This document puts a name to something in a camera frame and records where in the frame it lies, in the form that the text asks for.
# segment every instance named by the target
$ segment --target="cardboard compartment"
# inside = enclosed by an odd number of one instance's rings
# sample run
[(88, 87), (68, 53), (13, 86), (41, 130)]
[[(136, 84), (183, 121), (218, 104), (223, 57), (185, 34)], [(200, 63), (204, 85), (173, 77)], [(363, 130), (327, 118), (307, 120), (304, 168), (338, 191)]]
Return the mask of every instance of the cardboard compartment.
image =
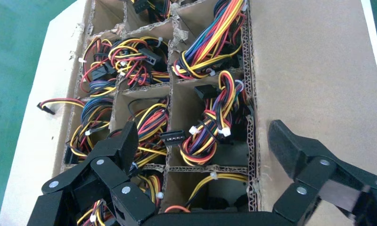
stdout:
[(127, 15), (126, 21), (125, 21), (126, 31), (133, 31), (149, 24), (159, 24), (172, 18), (172, 15), (171, 15), (168, 19), (164, 21), (151, 22), (149, 20), (147, 10), (144, 10), (137, 14), (134, 9), (133, 3), (131, 1), (125, 1), (124, 5), (126, 7), (126, 15)]
[[(111, 130), (121, 129), (131, 116), (128, 104), (135, 99), (139, 98), (154, 98), (166, 97), (169, 95), (170, 87), (168, 83), (143, 87), (135, 91), (121, 92), (119, 91), (114, 101), (112, 110), (113, 116), (111, 119)], [(140, 109), (148, 108), (155, 104), (158, 99), (143, 99), (136, 101), (130, 105), (131, 112), (137, 112)]]
[(88, 27), (89, 34), (111, 30), (116, 27), (116, 24), (121, 24), (124, 21), (125, 6), (123, 1), (93, 0), (91, 10), (92, 20)]
[[(234, 79), (242, 79), (240, 69), (231, 71)], [(189, 129), (197, 125), (197, 120), (202, 120), (202, 113), (205, 109), (194, 87), (201, 85), (218, 86), (218, 76), (207, 77), (200, 80), (180, 80), (173, 86), (171, 130), (184, 130), (189, 135)], [(247, 166), (248, 165), (248, 144), (245, 141), (246, 129), (240, 134), (243, 140), (231, 140), (228, 143), (221, 143), (217, 147), (216, 154), (211, 160), (211, 164), (224, 166)], [(178, 147), (172, 148), (170, 166), (186, 166)]]
[[(229, 169), (229, 173), (240, 174), (234, 172), (233, 168)], [(209, 172), (169, 171), (165, 195), (161, 203), (161, 212), (173, 205), (184, 206), (189, 201), (197, 184), (208, 176), (210, 176)], [(192, 212), (215, 211), (216, 209), (222, 209), (217, 211), (248, 211), (246, 201), (241, 202), (238, 209), (235, 207), (238, 198), (243, 196), (242, 198), (245, 200), (245, 197), (247, 197), (247, 187), (248, 182), (223, 178), (213, 179), (204, 184), (197, 192), (191, 202), (190, 209)]]

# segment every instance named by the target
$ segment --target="cable tie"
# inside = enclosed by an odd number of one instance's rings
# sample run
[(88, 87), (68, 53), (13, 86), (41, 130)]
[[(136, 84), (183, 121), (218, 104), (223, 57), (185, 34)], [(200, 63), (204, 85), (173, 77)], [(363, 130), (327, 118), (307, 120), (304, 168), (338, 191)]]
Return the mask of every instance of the cable tie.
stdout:
[(230, 131), (230, 128), (229, 127), (225, 127), (222, 129), (222, 134), (225, 136), (225, 137), (228, 137), (231, 135), (231, 131)]
[(238, 82), (238, 83), (240, 83), (242, 85), (242, 88), (241, 88), (240, 92), (243, 91), (244, 90), (244, 83), (243, 83), (243, 81), (238, 80), (238, 79), (236, 79), (234, 81), (236, 81), (236, 82)]
[(81, 58), (81, 57), (79, 57), (78, 61), (79, 61), (80, 63), (87, 63), (87, 60), (84, 60), (84, 59)]
[(247, 0), (244, 1), (244, 6), (241, 8), (241, 11), (245, 12), (247, 10), (248, 3)]
[(157, 48), (161, 46), (161, 43), (164, 39), (162, 37), (158, 38), (158, 45), (156, 46)]
[(91, 223), (96, 222), (96, 220), (97, 220), (96, 215), (90, 215), (90, 222)]
[(156, 197), (157, 197), (158, 199), (163, 199), (163, 198), (164, 198), (164, 193), (162, 193), (162, 192), (158, 192), (158, 193), (156, 194)]
[(205, 71), (208, 72), (210, 76), (216, 75), (216, 72), (212, 68), (207, 68)]
[(192, 126), (188, 132), (191, 133), (191, 135), (194, 135), (196, 133), (200, 133), (200, 131), (195, 126)]
[(213, 179), (213, 180), (217, 180), (218, 179), (218, 174), (216, 173), (216, 172), (212, 172), (212, 173), (210, 173), (211, 174), (211, 178)]

